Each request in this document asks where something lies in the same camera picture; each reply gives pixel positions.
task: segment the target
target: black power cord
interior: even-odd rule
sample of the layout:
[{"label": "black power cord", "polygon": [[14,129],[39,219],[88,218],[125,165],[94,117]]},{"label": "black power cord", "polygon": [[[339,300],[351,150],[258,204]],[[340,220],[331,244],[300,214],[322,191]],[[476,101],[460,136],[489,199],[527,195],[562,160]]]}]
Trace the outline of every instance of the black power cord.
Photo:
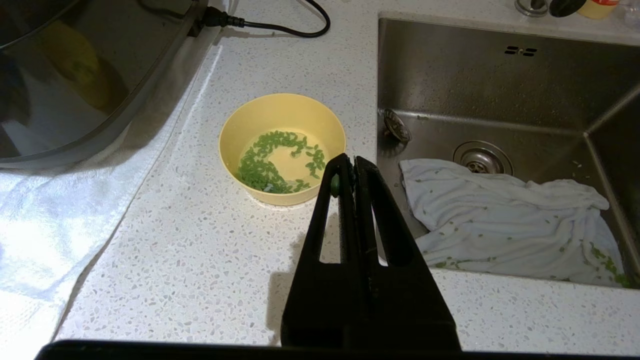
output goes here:
[{"label": "black power cord", "polygon": [[296,35],[297,37],[302,38],[317,38],[319,36],[324,35],[329,28],[331,27],[331,20],[329,19],[329,15],[326,11],[318,5],[314,0],[306,0],[311,6],[316,8],[317,11],[322,14],[324,17],[325,25],[322,30],[317,31],[315,33],[303,33],[302,31],[297,31],[293,29],[286,28],[280,25],[274,24],[263,24],[261,22],[249,22],[245,21],[241,17],[235,17],[227,14],[227,12],[220,11],[214,7],[207,7],[204,16],[202,17],[202,23],[206,26],[221,26],[224,28],[225,26],[237,26],[238,28],[258,28],[258,29],[270,29],[270,30],[278,30],[283,31],[285,33],[289,33],[291,35]]}]

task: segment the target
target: appliance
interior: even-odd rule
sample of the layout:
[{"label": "appliance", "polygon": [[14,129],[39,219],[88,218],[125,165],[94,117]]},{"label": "appliance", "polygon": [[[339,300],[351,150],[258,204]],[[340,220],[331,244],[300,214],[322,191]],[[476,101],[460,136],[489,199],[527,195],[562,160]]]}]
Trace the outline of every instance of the appliance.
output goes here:
[{"label": "appliance", "polygon": [[0,167],[103,150],[129,125],[207,1],[0,3]]}]

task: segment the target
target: bottle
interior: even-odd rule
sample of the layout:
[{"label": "bottle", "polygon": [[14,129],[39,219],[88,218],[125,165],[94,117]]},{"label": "bottle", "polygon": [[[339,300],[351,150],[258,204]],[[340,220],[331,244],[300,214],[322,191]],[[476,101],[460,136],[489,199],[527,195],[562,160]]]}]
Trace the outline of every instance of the bottle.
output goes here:
[{"label": "bottle", "polygon": [[578,13],[590,19],[604,19],[619,2],[620,0],[587,0]]}]

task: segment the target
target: yellow bowl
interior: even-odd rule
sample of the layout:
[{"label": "yellow bowl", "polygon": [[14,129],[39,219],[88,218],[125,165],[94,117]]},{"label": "yellow bowl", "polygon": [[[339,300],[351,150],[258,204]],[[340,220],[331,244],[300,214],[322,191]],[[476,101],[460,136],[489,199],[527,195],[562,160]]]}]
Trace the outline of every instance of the yellow bowl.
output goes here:
[{"label": "yellow bowl", "polygon": [[268,131],[295,131],[324,145],[326,161],[346,150],[340,120],[321,102],[297,94],[271,94],[240,106],[222,127],[220,158],[231,176],[256,199],[273,205],[295,205],[318,194],[320,184],[296,193],[268,193],[246,186],[236,177],[240,159],[256,138]]}]

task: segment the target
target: white speckled countertop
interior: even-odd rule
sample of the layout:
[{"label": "white speckled countertop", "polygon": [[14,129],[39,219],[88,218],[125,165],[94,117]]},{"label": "white speckled countertop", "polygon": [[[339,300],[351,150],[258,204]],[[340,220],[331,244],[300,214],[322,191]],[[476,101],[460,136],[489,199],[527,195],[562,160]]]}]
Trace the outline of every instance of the white speckled countertop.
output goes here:
[{"label": "white speckled countertop", "polygon": [[[277,343],[296,249],[314,203],[275,209],[249,198],[218,158],[218,135],[244,102],[299,93],[338,115],[350,155],[375,160],[378,17],[640,44],[640,35],[615,14],[602,21],[528,19],[513,0],[320,2],[332,18],[321,38],[224,30],[181,123],[86,277],[57,339]],[[293,0],[236,3],[235,14],[248,20],[322,26]],[[335,219],[329,239],[337,237]],[[640,354],[638,291],[439,269],[433,275],[465,350]]]}]

